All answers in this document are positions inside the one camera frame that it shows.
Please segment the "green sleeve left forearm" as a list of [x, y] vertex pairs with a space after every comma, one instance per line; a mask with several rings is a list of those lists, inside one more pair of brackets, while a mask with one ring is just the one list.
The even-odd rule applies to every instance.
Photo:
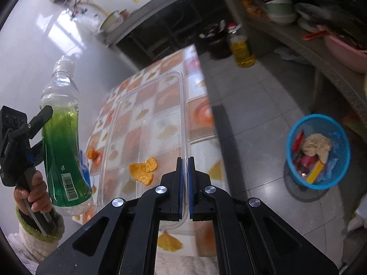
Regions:
[[54, 218], [55, 228], [50, 235], [43, 235], [38, 226], [32, 224], [33, 220], [16, 208], [19, 229], [18, 232], [9, 234], [7, 237], [20, 261], [32, 272], [36, 271], [37, 265], [57, 249], [58, 242], [64, 235], [63, 217], [54, 209], [49, 214]]

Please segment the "left hand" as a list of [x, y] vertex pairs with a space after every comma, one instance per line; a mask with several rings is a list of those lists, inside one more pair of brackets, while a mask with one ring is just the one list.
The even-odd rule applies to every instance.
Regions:
[[52, 202], [47, 192], [47, 184], [43, 180], [42, 173], [36, 171], [32, 176], [32, 190], [28, 192], [21, 186], [14, 189], [14, 200], [19, 210], [30, 216], [30, 212], [25, 205], [25, 200], [32, 204], [32, 212], [48, 213], [52, 210]]

